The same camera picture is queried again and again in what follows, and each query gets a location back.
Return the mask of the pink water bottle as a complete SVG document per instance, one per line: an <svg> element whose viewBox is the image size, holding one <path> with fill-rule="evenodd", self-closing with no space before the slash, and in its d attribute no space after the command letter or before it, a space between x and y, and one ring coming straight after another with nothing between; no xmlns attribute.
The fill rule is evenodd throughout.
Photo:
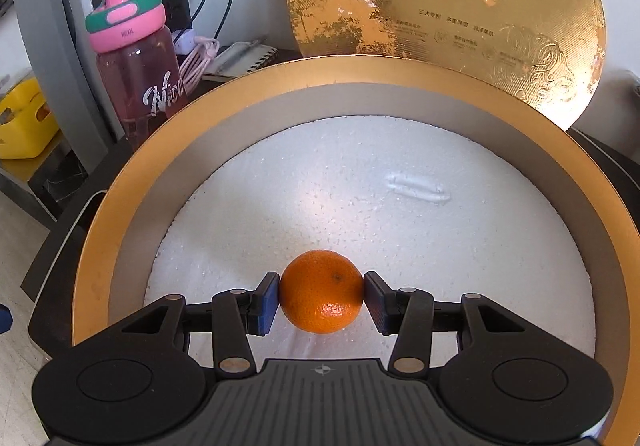
<svg viewBox="0 0 640 446"><path fill-rule="evenodd" d="M165 21L163 0L103 0L86 17L101 80L134 149L189 103Z"/></svg>

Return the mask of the silver computer tower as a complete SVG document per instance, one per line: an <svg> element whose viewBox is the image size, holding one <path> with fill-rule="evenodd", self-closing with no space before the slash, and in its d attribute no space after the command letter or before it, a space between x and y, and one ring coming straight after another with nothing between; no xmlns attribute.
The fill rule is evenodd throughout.
<svg viewBox="0 0 640 446"><path fill-rule="evenodd" d="M32 71L85 170L122 137L104 90L85 18L92 0L13 0Z"/></svg>

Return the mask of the spiral notebook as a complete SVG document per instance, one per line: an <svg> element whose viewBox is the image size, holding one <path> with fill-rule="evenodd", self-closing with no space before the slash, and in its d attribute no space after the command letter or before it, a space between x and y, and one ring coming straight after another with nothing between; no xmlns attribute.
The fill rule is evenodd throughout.
<svg viewBox="0 0 640 446"><path fill-rule="evenodd" d="M226 82L252 73L272 62L278 50L270 45L254 42L235 42L206 67L203 78Z"/></svg>

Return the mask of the yellow plastic crate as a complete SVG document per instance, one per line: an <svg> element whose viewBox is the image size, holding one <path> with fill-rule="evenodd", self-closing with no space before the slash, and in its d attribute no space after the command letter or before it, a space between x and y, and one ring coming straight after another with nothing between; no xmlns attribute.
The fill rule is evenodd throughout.
<svg viewBox="0 0 640 446"><path fill-rule="evenodd" d="M25 79L1 99L0 158L36 158L59 129L38 81Z"/></svg>

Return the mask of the gold box base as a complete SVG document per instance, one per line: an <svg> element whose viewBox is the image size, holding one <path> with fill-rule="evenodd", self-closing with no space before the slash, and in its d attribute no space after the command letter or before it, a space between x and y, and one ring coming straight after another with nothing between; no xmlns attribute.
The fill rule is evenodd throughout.
<svg viewBox="0 0 640 446"><path fill-rule="evenodd" d="M597 359L614 384L609 445L639 435L639 233L605 174L568 134L493 86L415 60L304 58L230 81L170 118L124 165L94 218L75 280L72 339L139 308L168 226L211 172L302 123L377 114L434 124L509 161L570 229L594 289Z"/></svg>

